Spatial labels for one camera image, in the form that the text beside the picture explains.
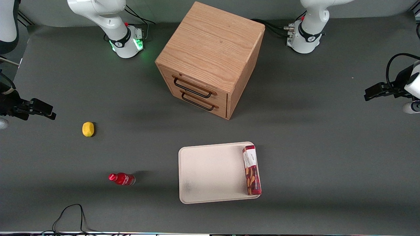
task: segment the drawer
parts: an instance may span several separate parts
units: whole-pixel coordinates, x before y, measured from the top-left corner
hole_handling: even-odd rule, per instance
[[[186,78],[185,75],[180,75],[180,73],[163,67],[161,67],[161,72],[172,93],[181,89],[186,93],[195,95],[195,97],[200,98],[203,101],[226,107],[227,93],[216,89],[209,89],[205,87],[205,85],[198,85],[196,82]]]
[[[188,102],[191,105],[194,105],[198,108],[206,110],[210,113],[218,115],[222,118],[226,119],[226,106],[225,105],[216,105],[212,104],[201,97],[197,97],[194,94],[186,92],[182,89],[178,89],[173,91],[173,95],[185,102]]]

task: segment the red box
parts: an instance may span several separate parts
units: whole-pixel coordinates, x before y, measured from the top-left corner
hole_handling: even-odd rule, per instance
[[[255,146],[246,146],[242,151],[244,155],[245,177],[247,180],[248,195],[260,195],[261,185],[257,168],[257,153]]]

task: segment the wooden drawer cabinet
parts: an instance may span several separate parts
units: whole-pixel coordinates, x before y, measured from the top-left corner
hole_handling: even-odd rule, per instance
[[[254,70],[264,25],[195,2],[155,63],[172,95],[230,119]]]

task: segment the wooden cabinet top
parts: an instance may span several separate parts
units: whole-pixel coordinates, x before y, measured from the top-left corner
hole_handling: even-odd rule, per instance
[[[230,93],[264,25],[195,2],[156,63]]]

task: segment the bottle cap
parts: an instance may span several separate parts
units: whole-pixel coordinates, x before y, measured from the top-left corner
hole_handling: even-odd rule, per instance
[[[108,176],[108,179],[111,181],[115,181],[117,179],[117,175],[112,173]]]

